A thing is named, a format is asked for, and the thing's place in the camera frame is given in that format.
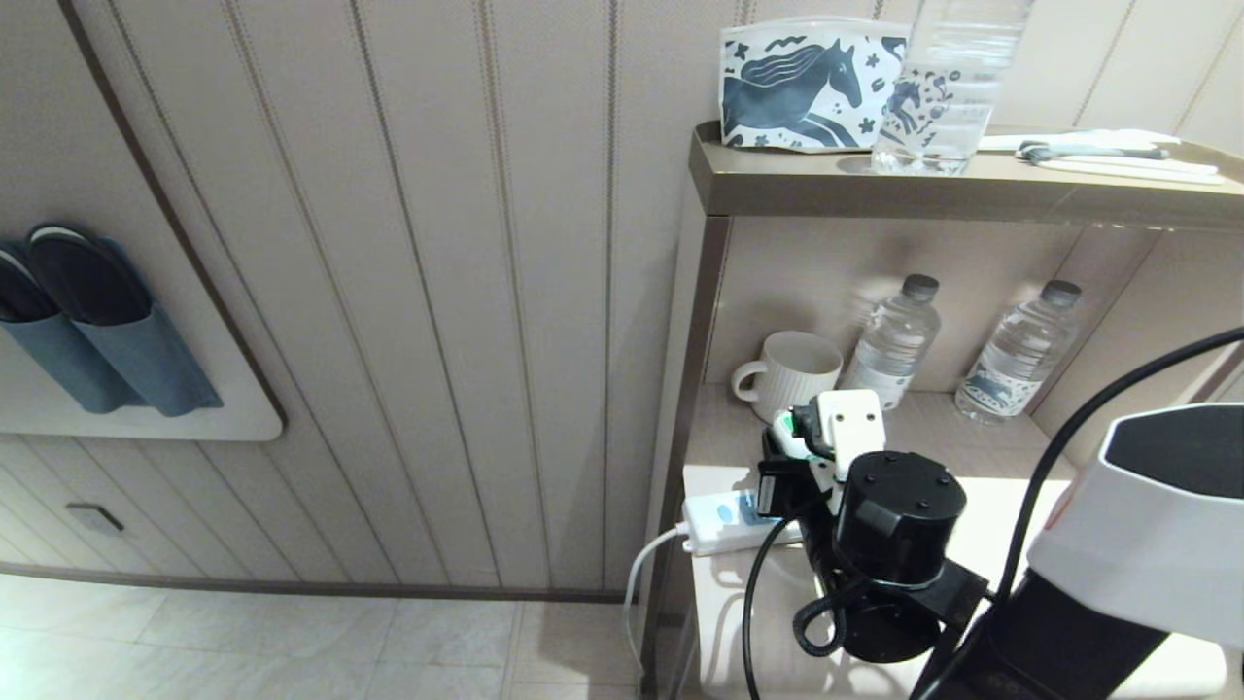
white cable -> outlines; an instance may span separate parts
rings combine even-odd
[[[634,582],[639,578],[639,568],[643,567],[643,561],[648,558],[648,555],[652,555],[663,543],[669,542],[679,535],[687,535],[687,523],[678,523],[673,528],[658,535],[656,540],[646,545],[636,555],[634,563],[631,564],[631,578],[626,584],[626,599],[622,601],[622,627],[626,629],[626,640],[631,645],[631,656],[634,658],[634,665],[639,670],[641,679],[643,679],[643,660],[639,659],[639,649],[634,645],[634,632],[631,629],[631,599],[634,598]]]

white plug adapter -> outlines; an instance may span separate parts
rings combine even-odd
[[[693,496],[683,502],[683,521],[688,526],[683,550],[697,557],[708,557],[756,548],[780,520],[756,515],[755,491]],[[790,523],[774,545],[800,540],[799,523]]]

power adapter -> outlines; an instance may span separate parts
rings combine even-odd
[[[754,550],[780,520],[756,515],[755,491],[693,496],[683,502],[688,527],[683,550],[695,557]],[[790,523],[774,545],[800,540],[799,523]]]

ribbed ceramic mug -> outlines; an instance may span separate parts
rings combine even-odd
[[[781,329],[765,338],[759,361],[734,371],[730,387],[760,420],[771,424],[778,412],[833,389],[841,371],[842,354],[832,342],[810,332]],[[753,375],[751,389],[743,389]]]

striped wall paneling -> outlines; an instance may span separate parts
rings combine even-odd
[[[717,32],[826,4],[65,4],[287,429],[0,436],[0,567],[621,591]],[[909,22],[917,5],[832,11]],[[1204,5],[1041,0],[998,121],[1244,150],[1244,0]],[[5,12],[6,41],[76,51],[56,4]]]

